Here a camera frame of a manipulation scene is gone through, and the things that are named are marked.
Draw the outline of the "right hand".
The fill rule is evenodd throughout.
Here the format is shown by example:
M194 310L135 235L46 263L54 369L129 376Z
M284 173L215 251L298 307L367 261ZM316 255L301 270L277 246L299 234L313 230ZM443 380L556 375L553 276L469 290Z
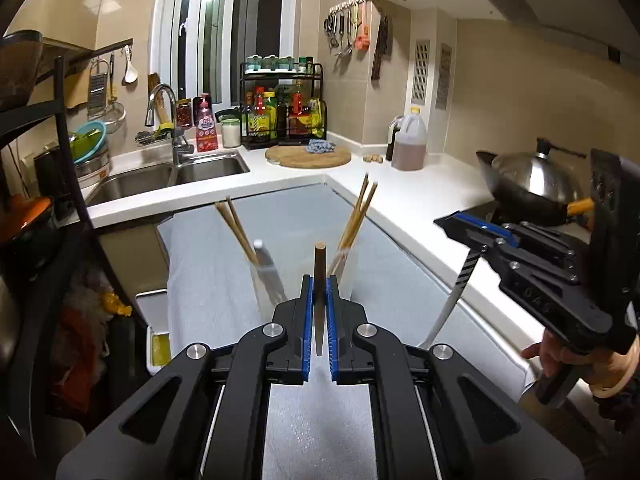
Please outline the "right hand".
M608 349L593 350L585 356L570 351L560 338L546 330L541 342L521 351L524 359L540 359L544 376L555 376L562 365L578 366L580 378L589 385L591 393L600 399L620 393L636 374L639 366L639 336L626 353Z

